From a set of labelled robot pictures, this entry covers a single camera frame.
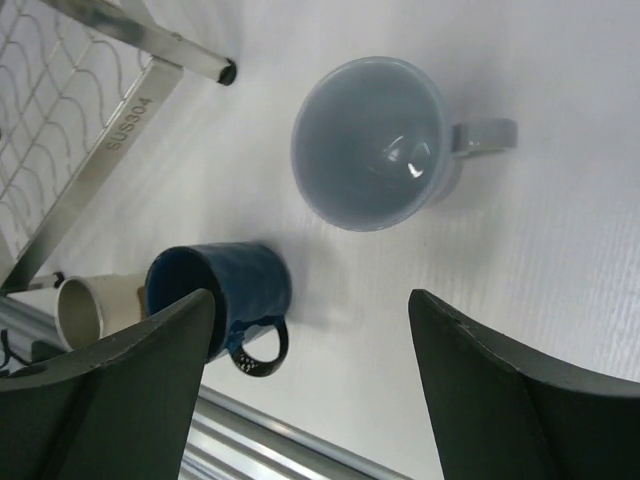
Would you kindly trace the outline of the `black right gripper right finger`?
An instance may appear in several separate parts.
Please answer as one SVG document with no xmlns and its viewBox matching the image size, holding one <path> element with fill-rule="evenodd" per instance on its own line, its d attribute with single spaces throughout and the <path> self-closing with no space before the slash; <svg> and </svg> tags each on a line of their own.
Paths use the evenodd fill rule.
<svg viewBox="0 0 640 480">
<path fill-rule="evenodd" d="M 638 478 L 638 383 L 547 355 L 426 290 L 408 314 L 445 478 Z"/>
</svg>

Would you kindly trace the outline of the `light blue mug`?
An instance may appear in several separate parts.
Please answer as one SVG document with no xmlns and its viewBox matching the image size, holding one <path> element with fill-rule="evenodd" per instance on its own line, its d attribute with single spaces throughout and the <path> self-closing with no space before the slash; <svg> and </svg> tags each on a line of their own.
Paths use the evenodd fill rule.
<svg viewBox="0 0 640 480">
<path fill-rule="evenodd" d="M 349 61 L 303 102 L 291 164 L 309 208 L 341 229 L 392 227 L 443 197 L 463 159 L 516 148 L 508 118 L 453 123 L 433 80 L 397 58 Z"/>
</svg>

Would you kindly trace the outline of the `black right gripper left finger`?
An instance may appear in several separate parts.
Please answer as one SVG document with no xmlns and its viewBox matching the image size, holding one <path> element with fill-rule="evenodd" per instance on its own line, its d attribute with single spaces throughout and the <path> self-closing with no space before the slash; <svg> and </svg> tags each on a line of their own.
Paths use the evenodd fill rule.
<svg viewBox="0 0 640 480">
<path fill-rule="evenodd" d="M 214 312 L 200 289 L 2 378 L 2 478 L 177 478 Z"/>
</svg>

